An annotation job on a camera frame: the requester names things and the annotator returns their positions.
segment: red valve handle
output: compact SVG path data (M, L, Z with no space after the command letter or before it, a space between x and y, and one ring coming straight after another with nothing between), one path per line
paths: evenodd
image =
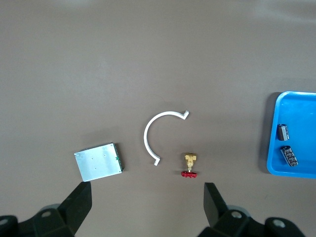
M196 178L197 177L197 173L194 173L194 172L188 172L188 171L182 171L181 172L181 175L183 176L183 177L186 177L186 178Z

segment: screw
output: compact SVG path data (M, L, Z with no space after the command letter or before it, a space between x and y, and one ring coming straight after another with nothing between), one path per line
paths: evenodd
M281 228L285 227L285 223L281 220L278 220L278 219L273 220L273 224L277 227L281 227Z
M6 223L8 223L8 219L3 219L0 221L0 226L5 225Z
M238 218L238 219L240 219L240 218L242 217L242 215L241 215L239 212L237 212L237 211L233 211L233 212L232 212L232 216L233 216L234 218Z

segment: metal box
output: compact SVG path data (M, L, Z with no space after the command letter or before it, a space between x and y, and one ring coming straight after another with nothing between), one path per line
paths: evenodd
M114 143L75 153L83 181L122 173L123 169Z

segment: electronic component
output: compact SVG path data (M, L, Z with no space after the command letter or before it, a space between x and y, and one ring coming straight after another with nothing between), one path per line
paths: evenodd
M83 181L122 173L119 154L114 143L75 153Z
M289 166L298 165L298 161L290 146L283 146L280 148L280 151Z
M289 138L286 124L279 124L276 129L277 138L280 141L287 141Z

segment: valve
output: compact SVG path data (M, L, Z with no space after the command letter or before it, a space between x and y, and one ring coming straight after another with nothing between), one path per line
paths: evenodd
M188 170L186 171L182 171L181 172L181 175L183 177L189 177L189 178L196 178L197 177L197 173L194 173L192 172L192 166L194 164L194 162L197 160L197 155L194 154L194 153L185 153L185 160L186 160L186 163L187 163L187 167L188 167Z

